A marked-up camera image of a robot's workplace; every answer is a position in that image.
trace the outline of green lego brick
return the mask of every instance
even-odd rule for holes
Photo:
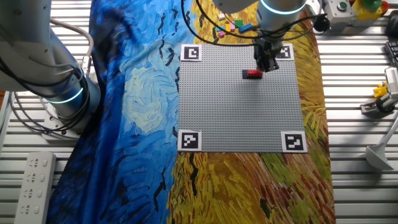
[[[235,20],[235,27],[241,28],[243,25],[244,25],[243,20],[241,19]]]

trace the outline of colorful lego pieces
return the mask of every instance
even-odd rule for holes
[[[224,14],[220,14],[220,15],[218,15],[218,20],[219,21],[223,21],[223,20],[225,20],[225,15]]]
[[[219,36],[220,38],[224,38],[224,37],[225,37],[225,32],[224,32],[224,31],[219,31],[219,32],[218,32],[218,36]]]
[[[235,26],[237,28],[241,28],[244,24],[243,24],[243,20],[239,19],[239,20],[235,20]]]
[[[235,22],[229,23],[229,29],[231,30],[231,32],[235,32]]]
[[[252,24],[246,24],[246,25],[244,25],[244,26],[239,28],[239,33],[243,34],[243,33],[247,32],[247,31],[252,30],[252,29],[253,29],[253,25]]]
[[[222,30],[219,29],[218,27],[216,27],[216,31],[217,31],[217,32],[220,32],[220,31],[222,31]]]
[[[226,22],[226,23],[225,23],[225,30],[226,30],[227,32],[231,32],[231,24],[230,24],[229,22]]]

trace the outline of green button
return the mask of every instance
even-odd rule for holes
[[[345,11],[345,10],[347,10],[347,3],[345,3],[345,2],[340,2],[340,3],[337,5],[337,9],[340,10],[340,11]]]
[[[339,6],[340,6],[342,9],[346,9],[346,8],[347,8],[347,4],[346,4],[345,2],[339,3]]]

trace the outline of gray lego baseplate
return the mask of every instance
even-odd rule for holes
[[[307,152],[291,44],[262,79],[242,78],[256,69],[253,47],[182,45],[185,60],[197,50],[180,66],[180,151]]]

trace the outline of red lego brick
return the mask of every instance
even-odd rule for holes
[[[257,69],[250,69],[248,70],[248,76],[249,77],[261,77],[263,72],[260,72]]]

